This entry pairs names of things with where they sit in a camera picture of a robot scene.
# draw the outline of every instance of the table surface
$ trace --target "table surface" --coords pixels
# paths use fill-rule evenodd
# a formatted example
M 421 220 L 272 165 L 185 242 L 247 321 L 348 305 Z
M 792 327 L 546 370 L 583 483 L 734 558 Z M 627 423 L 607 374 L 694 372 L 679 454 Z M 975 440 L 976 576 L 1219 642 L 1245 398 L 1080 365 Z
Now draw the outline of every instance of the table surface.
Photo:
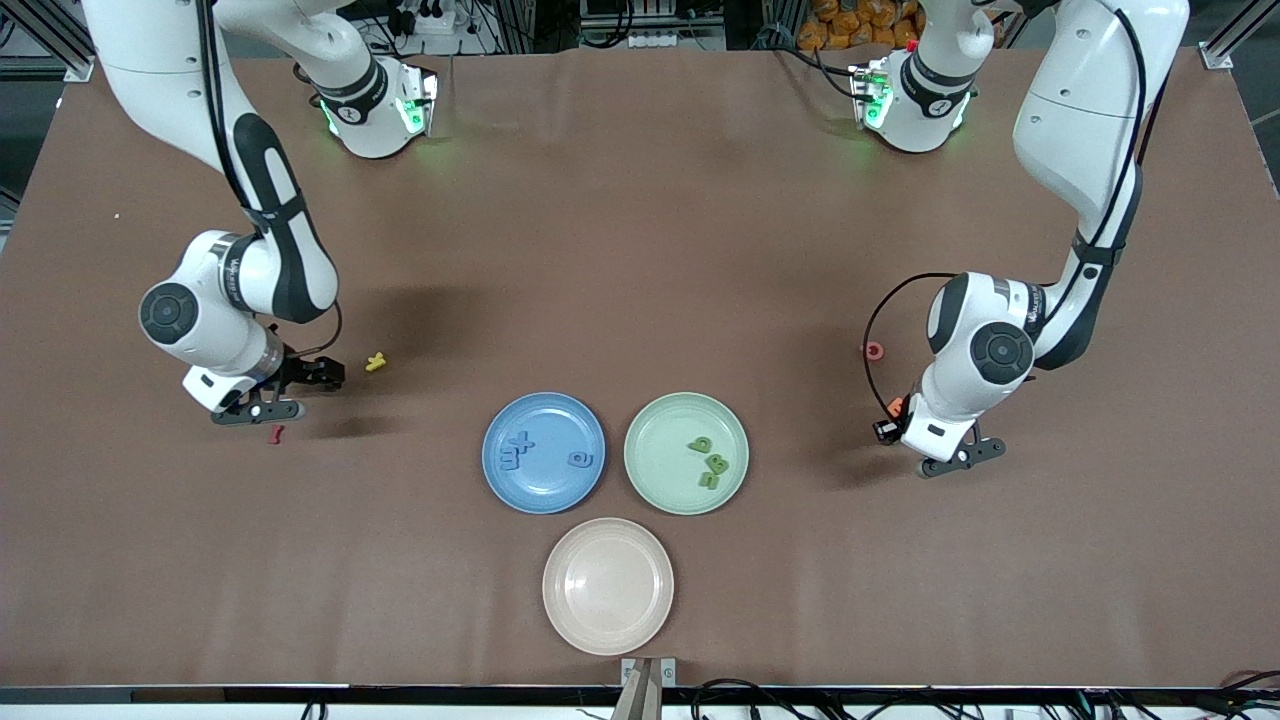
M 1038 60 L 993 53 L 966 124 L 908 156 L 769 54 L 468 58 L 445 137 L 381 161 L 324 132 L 287 61 L 238 64 L 347 316 L 351 382 L 275 447 L 209 423 L 134 315 L 191 237 L 246 228 L 221 178 L 101 77 L 69 86 L 0 263 L 0 682 L 616 682 L 539 593 L 556 541 L 599 516 L 666 544 L 676 602 L 643 652 L 686 682 L 1275 666 L 1280 204 L 1230 76 L 1190 53 L 1092 348 L 983 418 L 1009 454 L 924 480 L 872 438 L 858 346 L 890 287 L 1059 274 L 1074 214 L 1010 142 Z M 887 388 L 928 361 L 918 284 L 876 331 Z M 479 448 L 543 389 L 590 405 L 613 460 L 581 505 L 530 516 Z M 741 492 L 696 518 L 648 506 L 621 462 L 636 411 L 682 389 L 751 438 Z

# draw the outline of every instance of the white robot link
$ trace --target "white robot link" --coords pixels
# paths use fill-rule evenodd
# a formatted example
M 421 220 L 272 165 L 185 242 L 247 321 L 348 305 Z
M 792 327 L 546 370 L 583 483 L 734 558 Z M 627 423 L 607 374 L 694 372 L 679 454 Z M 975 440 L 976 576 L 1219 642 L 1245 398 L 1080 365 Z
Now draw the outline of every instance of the white robot link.
M 934 12 L 946 4 L 960 9 Z M 980 27 L 987 22 L 980 12 L 966 0 L 946 4 L 924 1 L 928 26 L 915 56 L 899 60 L 899 74 L 891 69 L 854 82 L 855 91 L 878 86 L 870 88 L 873 100 L 859 102 L 859 111 L 870 126 L 874 110 L 883 123 L 873 129 L 906 150 L 941 143 L 959 124 L 955 114 L 965 101 L 955 104 L 951 117 L 929 117 L 922 102 L 940 91 L 932 87 L 918 100 L 911 68 L 936 83 L 972 81 L 975 58 L 980 63 L 978 55 L 991 45 L 978 41 L 989 33 Z M 1004 454 L 998 439 L 975 437 L 969 443 L 965 436 L 1033 366 L 1060 368 L 1088 346 L 1142 193 L 1140 152 L 1134 159 L 1142 123 L 1169 76 L 1188 4 L 1064 0 L 1052 12 L 1057 29 L 1018 114 L 1014 150 L 1038 183 L 1076 210 L 1071 252 L 1053 284 L 963 273 L 934 297 L 925 328 L 934 360 L 906 407 L 876 424 L 882 442 L 901 441 L 922 452 L 920 471 L 928 477 Z M 955 23 L 950 40 L 942 20 Z M 940 46 L 946 51 L 928 54 Z
M 218 24 L 291 54 L 335 109 L 330 129 L 356 155 L 389 155 L 428 124 L 434 77 L 424 82 L 416 68 L 372 58 L 332 12 L 342 4 L 220 0 L 215 18 L 211 0 L 84 0 L 99 63 L 124 111 L 224 173 L 255 225 L 243 236 L 196 236 L 138 311 L 151 342 L 192 365 L 183 386 L 219 424 L 298 419 L 305 409 L 283 397 L 284 387 L 337 389 L 344 369 L 328 357 L 306 360 L 310 351 L 294 352 L 255 319 L 319 318 L 335 305 L 338 273 L 279 138 L 232 72 Z

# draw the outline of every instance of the pile of orange objects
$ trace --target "pile of orange objects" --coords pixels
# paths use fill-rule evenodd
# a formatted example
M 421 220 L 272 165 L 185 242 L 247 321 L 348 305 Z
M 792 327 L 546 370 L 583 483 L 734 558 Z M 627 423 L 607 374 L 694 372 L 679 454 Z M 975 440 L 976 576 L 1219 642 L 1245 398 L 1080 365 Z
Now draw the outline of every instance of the pile of orange objects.
M 844 50 L 868 42 L 906 47 L 924 31 L 916 0 L 810 0 L 813 15 L 800 26 L 800 50 Z

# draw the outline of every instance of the plate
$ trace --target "plate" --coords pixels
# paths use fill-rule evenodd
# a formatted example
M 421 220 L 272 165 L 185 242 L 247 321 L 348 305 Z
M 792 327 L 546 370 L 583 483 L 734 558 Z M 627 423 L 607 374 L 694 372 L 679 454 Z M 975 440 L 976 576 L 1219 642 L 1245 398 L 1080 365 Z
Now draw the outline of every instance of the plate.
M 582 501 L 604 469 L 604 429 L 558 392 L 526 395 L 489 424 L 480 448 L 494 495 L 522 512 L 561 512 Z
M 640 497 L 673 515 L 700 515 L 728 502 L 742 487 L 749 459 L 746 430 L 733 411 L 696 392 L 646 405 L 623 447 Z
M 662 543 L 621 518 L 588 520 L 566 533 L 543 570 L 547 618 L 591 655 L 623 655 L 653 639 L 675 596 Z

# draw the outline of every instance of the green plate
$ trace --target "green plate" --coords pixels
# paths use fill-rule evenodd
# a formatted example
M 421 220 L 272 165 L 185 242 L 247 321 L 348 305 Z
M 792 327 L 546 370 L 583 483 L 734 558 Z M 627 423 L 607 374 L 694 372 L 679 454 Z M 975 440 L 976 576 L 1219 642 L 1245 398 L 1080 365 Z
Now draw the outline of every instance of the green plate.
M 673 515 L 700 515 L 728 502 L 742 487 L 750 459 L 746 430 L 733 411 L 696 392 L 646 405 L 631 421 L 622 455 L 640 497 Z M 704 473 L 710 475 L 704 479 Z M 714 488 L 708 487 L 712 475 Z

